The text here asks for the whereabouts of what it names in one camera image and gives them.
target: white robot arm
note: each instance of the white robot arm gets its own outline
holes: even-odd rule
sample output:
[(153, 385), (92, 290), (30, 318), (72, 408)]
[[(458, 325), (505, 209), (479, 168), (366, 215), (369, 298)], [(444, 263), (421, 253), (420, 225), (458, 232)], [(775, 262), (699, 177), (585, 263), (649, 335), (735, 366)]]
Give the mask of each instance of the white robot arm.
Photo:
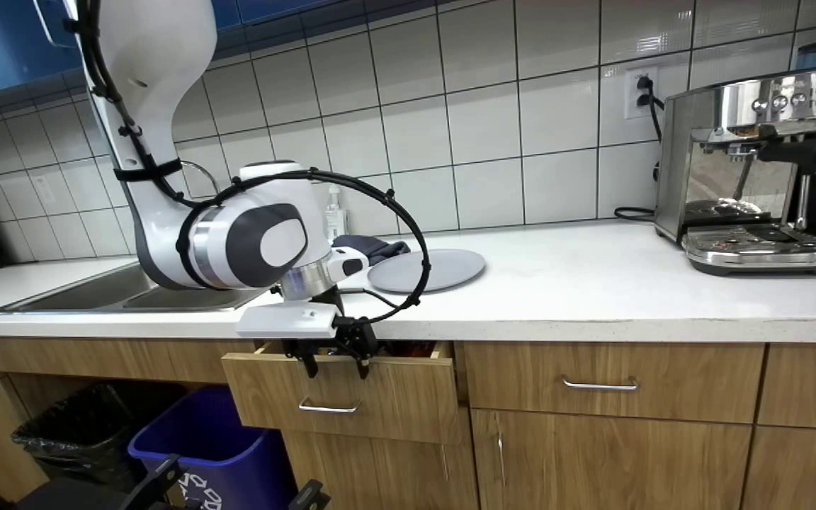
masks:
[[(65, 0), (65, 11), (115, 160), (115, 179), (135, 218), (135, 253), (156, 284), (218, 293), (281, 286), (285, 304), (329, 298), (336, 281), (363, 269), (363, 262), (353, 249), (332, 249), (316, 182), (383, 201), (428, 256), (414, 218), (388, 192), (293, 161), (240, 168), (233, 187), (210, 201), (184, 196), (172, 114), (214, 51), (210, 0)], [(420, 286), (401, 306), (373, 320), (340, 318), (332, 330), (360, 324), (369, 332), (371, 324), (420, 304), (428, 269), (424, 259)]]

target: espresso machine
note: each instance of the espresso machine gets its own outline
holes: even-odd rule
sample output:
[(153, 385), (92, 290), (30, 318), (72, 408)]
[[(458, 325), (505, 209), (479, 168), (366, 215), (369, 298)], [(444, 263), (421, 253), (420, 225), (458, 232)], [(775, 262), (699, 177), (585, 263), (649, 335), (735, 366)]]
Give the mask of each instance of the espresso machine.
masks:
[(658, 232), (703, 272), (816, 272), (816, 69), (665, 104)]

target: sink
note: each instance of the sink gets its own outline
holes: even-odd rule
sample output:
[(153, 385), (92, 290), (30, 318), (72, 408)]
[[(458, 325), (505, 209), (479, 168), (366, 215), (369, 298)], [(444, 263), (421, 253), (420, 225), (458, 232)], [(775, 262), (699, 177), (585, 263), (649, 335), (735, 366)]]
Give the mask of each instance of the sink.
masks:
[(160, 290), (142, 267), (119, 267), (112, 272), (30, 294), (0, 306), (0, 314), (149, 314), (149, 311), (221, 311), (237, 310), (264, 294), (245, 293), (201, 293)]

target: kitchen counter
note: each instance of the kitchen counter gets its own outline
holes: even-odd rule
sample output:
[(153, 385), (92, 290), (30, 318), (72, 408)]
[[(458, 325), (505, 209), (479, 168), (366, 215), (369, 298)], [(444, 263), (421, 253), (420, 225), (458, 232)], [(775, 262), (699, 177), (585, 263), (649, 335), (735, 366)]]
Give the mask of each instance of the kitchen counter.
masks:
[[(476, 249), (488, 272), (376, 325), (383, 341), (642, 341), (816, 342), (816, 274), (717, 277), (650, 225), (564, 225), (429, 235)], [(0, 306), (131, 263), (68, 262), (0, 269)], [(347, 294), (350, 314), (383, 311)], [(0, 314), (0, 337), (237, 337), (240, 310), (184, 314)]]

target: electrical outlet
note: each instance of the electrical outlet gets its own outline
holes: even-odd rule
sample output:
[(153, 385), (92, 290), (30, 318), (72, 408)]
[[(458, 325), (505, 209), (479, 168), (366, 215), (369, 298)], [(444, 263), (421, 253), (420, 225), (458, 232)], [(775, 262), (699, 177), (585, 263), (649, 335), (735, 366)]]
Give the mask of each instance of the electrical outlet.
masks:
[(639, 77), (653, 80), (653, 90), (658, 90), (660, 72), (658, 69), (632, 69), (624, 75), (624, 104), (625, 104), (624, 114), (625, 114), (625, 120), (649, 120), (650, 116), (649, 109), (636, 109), (636, 97), (642, 94), (642, 90), (636, 90)]

